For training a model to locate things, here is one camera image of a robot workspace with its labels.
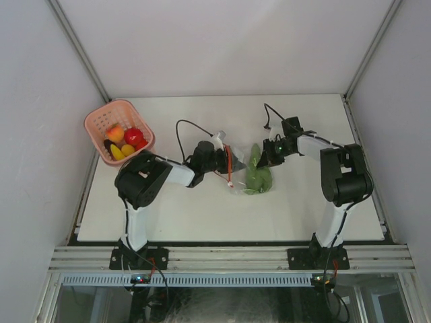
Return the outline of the orange fake peach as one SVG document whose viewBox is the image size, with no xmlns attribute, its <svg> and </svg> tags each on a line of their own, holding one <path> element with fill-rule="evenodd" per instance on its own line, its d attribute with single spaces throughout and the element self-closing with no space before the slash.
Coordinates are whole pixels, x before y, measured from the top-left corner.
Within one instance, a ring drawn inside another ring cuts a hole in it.
<svg viewBox="0 0 431 323">
<path fill-rule="evenodd" d="M 120 143 L 124 139 L 124 129 L 118 123 L 113 124 L 105 130 L 106 138 L 113 143 Z"/>
</svg>

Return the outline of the orange fake fruit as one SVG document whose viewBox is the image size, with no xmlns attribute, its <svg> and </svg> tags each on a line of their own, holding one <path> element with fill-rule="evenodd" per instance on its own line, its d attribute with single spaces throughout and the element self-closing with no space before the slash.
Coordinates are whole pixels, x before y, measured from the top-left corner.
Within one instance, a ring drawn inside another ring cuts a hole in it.
<svg viewBox="0 0 431 323">
<path fill-rule="evenodd" d="M 133 153 L 135 153 L 135 148 L 134 148 L 134 146 L 132 146 L 130 144 L 124 144 L 121 147 L 121 152 L 125 157 L 128 157 L 128 156 L 132 155 Z"/>
</svg>

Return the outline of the yellow fake chili pepper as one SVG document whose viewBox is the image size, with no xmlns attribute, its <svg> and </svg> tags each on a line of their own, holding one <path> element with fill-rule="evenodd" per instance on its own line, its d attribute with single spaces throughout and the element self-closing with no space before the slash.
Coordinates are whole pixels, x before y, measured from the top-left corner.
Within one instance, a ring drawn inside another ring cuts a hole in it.
<svg viewBox="0 0 431 323">
<path fill-rule="evenodd" d="M 110 145 L 110 152 L 115 161 L 120 161 L 125 158 L 123 152 L 115 144 Z"/>
</svg>

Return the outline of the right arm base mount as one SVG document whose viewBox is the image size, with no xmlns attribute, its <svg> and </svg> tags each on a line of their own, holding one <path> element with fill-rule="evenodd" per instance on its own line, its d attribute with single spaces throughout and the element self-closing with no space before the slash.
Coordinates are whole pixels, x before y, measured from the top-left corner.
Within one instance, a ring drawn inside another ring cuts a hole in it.
<svg viewBox="0 0 431 323">
<path fill-rule="evenodd" d="M 288 248 L 287 255 L 290 270 L 333 270 L 335 265 L 341 270 L 350 269 L 347 250 L 343 244 L 322 247 L 316 234 L 312 235 L 307 248 Z"/>
</svg>

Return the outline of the purple fake eggplant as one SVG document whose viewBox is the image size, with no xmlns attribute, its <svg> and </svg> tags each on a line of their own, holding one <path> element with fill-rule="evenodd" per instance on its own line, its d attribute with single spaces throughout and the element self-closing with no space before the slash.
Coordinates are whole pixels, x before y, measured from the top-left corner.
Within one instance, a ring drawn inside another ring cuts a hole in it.
<svg viewBox="0 0 431 323">
<path fill-rule="evenodd" d="M 110 153 L 111 152 L 111 145 L 113 145 L 113 142 L 106 139 L 106 140 L 104 140 L 103 144 L 104 144 L 104 147 L 107 150 L 107 152 Z"/>
</svg>

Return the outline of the red orange fake pepper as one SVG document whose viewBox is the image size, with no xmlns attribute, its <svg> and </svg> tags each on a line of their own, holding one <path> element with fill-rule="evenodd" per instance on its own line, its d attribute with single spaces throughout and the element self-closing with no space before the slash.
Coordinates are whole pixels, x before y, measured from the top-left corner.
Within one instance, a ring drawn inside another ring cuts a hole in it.
<svg viewBox="0 0 431 323">
<path fill-rule="evenodd" d="M 140 149 L 143 149 L 147 145 L 148 145 L 148 142 L 145 139 L 142 139 L 140 142 L 138 142 L 138 144 L 136 144 L 135 150 L 139 151 Z"/>
</svg>

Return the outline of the red fake apple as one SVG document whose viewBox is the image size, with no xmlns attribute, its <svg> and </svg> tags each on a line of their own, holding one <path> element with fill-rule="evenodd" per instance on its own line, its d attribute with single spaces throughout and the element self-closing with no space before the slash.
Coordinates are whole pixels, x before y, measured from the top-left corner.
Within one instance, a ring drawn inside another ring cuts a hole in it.
<svg viewBox="0 0 431 323">
<path fill-rule="evenodd" d="M 143 133 L 135 127 L 127 129 L 124 133 L 125 143 L 136 146 L 143 140 Z"/>
</svg>

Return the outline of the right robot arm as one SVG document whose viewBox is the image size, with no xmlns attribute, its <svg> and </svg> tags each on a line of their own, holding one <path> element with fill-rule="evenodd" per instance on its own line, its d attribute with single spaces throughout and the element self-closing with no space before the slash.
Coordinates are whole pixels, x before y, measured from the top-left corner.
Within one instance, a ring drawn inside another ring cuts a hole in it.
<svg viewBox="0 0 431 323">
<path fill-rule="evenodd" d="M 263 141 L 257 168 L 278 166 L 294 154 L 319 162 L 321 190 L 327 201 L 323 218 L 304 254 L 299 256 L 298 249 L 290 252 L 295 261 L 309 261 L 317 268 L 325 268 L 333 257 L 342 255 L 348 216 L 371 196 L 374 182 L 360 145 L 341 145 L 314 131 L 305 131 L 296 116 L 283 119 L 281 127 L 282 136 L 276 134 Z"/>
</svg>

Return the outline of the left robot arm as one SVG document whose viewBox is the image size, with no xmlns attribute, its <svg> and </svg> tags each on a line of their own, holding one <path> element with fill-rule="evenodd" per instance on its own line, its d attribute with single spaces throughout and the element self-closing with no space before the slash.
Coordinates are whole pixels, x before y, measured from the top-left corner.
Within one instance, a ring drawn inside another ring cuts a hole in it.
<svg viewBox="0 0 431 323">
<path fill-rule="evenodd" d="M 166 159 L 144 149 L 120 168 L 114 185 L 125 207 L 124 234 L 121 243 L 127 250 L 124 261 L 139 269 L 147 262 L 143 249 L 148 242 L 146 217 L 163 185 L 180 184 L 194 188 L 207 173 L 226 174 L 232 182 L 233 173 L 245 168 L 243 157 L 238 157 L 231 146 L 217 148 L 210 141 L 200 141 L 183 163 Z"/>
</svg>

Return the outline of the green fake lettuce leaf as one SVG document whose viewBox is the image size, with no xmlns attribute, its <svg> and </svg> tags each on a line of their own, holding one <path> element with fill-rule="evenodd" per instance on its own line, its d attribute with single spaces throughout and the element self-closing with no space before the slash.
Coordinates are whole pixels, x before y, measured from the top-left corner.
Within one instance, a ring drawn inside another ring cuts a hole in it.
<svg viewBox="0 0 431 323">
<path fill-rule="evenodd" d="M 257 163 L 260 158 L 260 147 L 258 144 L 254 143 L 251 147 L 250 157 L 247 163 L 245 189 L 243 190 L 247 195 L 263 194 L 272 189 L 273 176 L 271 170 L 268 167 L 257 168 Z"/>
</svg>

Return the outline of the clear zip top bag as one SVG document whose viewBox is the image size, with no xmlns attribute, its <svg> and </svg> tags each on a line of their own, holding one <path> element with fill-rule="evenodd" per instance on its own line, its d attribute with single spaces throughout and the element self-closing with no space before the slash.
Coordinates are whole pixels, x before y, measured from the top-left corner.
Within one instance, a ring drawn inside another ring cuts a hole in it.
<svg viewBox="0 0 431 323">
<path fill-rule="evenodd" d="M 230 153 L 228 156 L 231 160 L 230 172 L 222 174 L 215 171 L 214 173 L 227 182 L 232 194 L 264 194 L 273 188 L 271 170 L 268 167 L 257 168 L 262 157 L 261 148 L 257 143 L 253 143 L 246 152 L 231 146 L 225 151 Z"/>
</svg>

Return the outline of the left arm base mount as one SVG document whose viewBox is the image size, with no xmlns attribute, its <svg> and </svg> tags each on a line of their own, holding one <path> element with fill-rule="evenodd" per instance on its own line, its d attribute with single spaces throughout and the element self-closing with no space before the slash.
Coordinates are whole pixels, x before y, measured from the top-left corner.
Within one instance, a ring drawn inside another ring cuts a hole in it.
<svg viewBox="0 0 431 323">
<path fill-rule="evenodd" d="M 110 255 L 109 269 L 121 270 L 166 270 L 168 267 L 169 250 L 166 248 L 144 248 L 134 252 L 128 248 L 116 248 Z"/>
</svg>

